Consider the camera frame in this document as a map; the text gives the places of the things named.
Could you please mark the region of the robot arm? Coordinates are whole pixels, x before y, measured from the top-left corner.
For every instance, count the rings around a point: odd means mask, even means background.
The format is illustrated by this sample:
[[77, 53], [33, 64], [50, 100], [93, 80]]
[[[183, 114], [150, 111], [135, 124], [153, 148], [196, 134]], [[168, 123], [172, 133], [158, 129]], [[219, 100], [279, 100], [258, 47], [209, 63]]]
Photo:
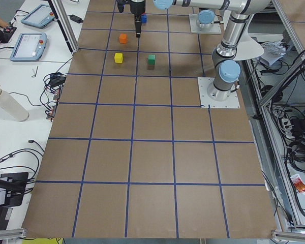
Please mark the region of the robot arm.
[[200, 28], [209, 28], [215, 19], [215, 13], [212, 10], [202, 10], [197, 15], [197, 26]]
[[212, 53], [216, 75], [207, 94], [215, 101], [226, 100], [232, 85], [238, 81], [240, 66], [234, 60], [237, 46], [253, 15], [264, 10], [268, 4], [269, 1], [154, 1], [155, 7], [160, 10], [178, 5], [231, 11], [222, 40]]

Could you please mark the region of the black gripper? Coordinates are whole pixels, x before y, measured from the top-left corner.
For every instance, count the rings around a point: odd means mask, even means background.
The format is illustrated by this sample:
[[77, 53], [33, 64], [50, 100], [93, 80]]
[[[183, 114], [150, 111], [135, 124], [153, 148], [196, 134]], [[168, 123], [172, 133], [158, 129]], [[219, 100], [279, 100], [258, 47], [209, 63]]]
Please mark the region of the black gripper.
[[142, 28], [141, 15], [145, 13], [145, 0], [130, 0], [130, 11], [135, 18], [136, 38], [140, 38]]

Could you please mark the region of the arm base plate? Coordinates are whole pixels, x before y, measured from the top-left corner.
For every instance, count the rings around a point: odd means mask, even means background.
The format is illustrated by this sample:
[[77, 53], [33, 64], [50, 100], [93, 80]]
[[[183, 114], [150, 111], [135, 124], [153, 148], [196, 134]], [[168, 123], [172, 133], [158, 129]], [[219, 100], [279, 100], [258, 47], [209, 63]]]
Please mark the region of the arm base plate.
[[217, 90], [213, 77], [198, 77], [200, 106], [202, 108], [240, 109], [235, 85], [228, 91]]
[[214, 17], [213, 22], [202, 23], [199, 20], [198, 14], [189, 14], [189, 21], [191, 33], [220, 35], [222, 32], [220, 24], [217, 23], [218, 18], [216, 16]]

